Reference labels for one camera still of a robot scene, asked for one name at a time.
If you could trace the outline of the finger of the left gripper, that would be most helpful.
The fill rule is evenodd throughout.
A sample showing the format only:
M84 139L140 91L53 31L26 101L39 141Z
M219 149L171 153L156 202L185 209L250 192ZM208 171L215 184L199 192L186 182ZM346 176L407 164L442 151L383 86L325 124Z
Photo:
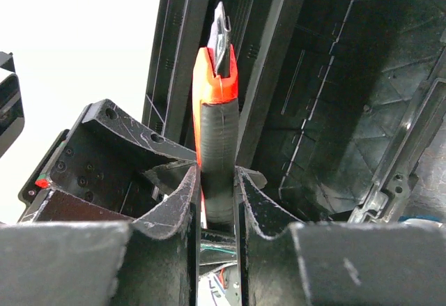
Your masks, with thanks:
M264 188L268 183L266 177L259 171L245 167L239 167L239 170L244 171L258 188Z

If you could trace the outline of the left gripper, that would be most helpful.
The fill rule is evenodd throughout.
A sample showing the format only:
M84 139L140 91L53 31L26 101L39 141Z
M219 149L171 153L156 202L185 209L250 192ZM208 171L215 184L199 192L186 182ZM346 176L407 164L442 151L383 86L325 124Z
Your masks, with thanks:
M87 105L73 127L57 137L19 193L27 221L44 190L60 190L111 212L138 218L178 189L194 161L163 159L151 148L165 142L109 99Z

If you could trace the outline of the black plastic toolbox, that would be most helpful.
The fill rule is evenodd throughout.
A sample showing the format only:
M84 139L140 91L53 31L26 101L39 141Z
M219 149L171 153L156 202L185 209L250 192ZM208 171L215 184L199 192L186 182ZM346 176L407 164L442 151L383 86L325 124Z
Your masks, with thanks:
M214 9L239 75L237 163L303 220L445 219L445 0L160 0L142 121L194 147Z

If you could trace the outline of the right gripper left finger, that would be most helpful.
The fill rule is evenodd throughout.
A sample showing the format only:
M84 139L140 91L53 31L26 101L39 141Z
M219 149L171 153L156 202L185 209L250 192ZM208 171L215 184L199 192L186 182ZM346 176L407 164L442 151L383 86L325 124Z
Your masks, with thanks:
M195 305L199 170L133 222L1 227L2 305Z

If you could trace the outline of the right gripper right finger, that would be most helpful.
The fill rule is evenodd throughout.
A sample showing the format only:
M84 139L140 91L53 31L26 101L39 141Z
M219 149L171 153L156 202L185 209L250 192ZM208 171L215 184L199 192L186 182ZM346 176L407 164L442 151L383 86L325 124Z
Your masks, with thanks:
M304 223L237 168L243 305L444 305L445 228L425 221Z

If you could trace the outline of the red handled pliers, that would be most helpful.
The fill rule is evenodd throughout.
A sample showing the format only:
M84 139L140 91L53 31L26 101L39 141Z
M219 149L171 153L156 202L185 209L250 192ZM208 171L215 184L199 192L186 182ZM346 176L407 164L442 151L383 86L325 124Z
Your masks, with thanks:
M234 230L238 107L238 67L231 23L224 4L219 2L208 42L198 50L194 64L192 115L206 226L224 233Z

